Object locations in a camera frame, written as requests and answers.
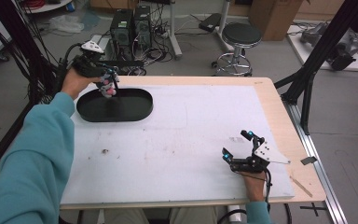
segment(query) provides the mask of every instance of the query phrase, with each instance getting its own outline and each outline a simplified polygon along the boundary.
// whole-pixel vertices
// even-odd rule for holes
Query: chair
[[[234,48],[234,52],[222,54],[212,67],[217,68],[217,75],[220,71],[232,76],[252,76],[252,67],[245,57],[245,49],[257,46],[261,41],[261,32],[251,25],[244,23],[230,23],[225,26],[222,32],[223,40]]]

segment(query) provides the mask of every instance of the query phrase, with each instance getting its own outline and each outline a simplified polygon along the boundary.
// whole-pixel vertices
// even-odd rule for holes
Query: computer tower
[[[110,25],[110,33],[119,46],[130,47],[132,45],[135,31],[131,9],[122,8],[116,11]]]
[[[150,21],[150,7],[138,6],[134,13],[135,32],[138,39],[138,48],[149,49],[152,47],[152,28]]]

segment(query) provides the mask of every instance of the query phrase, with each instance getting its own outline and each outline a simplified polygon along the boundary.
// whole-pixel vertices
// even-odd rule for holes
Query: black stool seat
[[[223,29],[223,39],[232,46],[251,48],[261,40],[261,32],[251,25],[230,23]]]

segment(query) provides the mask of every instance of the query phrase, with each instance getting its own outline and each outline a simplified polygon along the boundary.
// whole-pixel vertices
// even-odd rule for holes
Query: white table
[[[268,78],[122,77],[119,86],[150,91],[154,111],[123,123],[89,123],[74,114],[75,160],[62,209],[245,203],[241,177],[221,158],[222,147],[237,158],[250,155],[242,129],[266,137],[292,161],[268,167],[271,202],[324,200],[313,167],[300,162],[306,153]]]

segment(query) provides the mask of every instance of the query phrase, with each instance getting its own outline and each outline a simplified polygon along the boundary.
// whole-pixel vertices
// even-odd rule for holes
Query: black oval tray
[[[94,90],[80,97],[76,109],[82,119],[90,122],[137,121],[150,115],[153,97],[148,91],[127,88],[108,99]]]

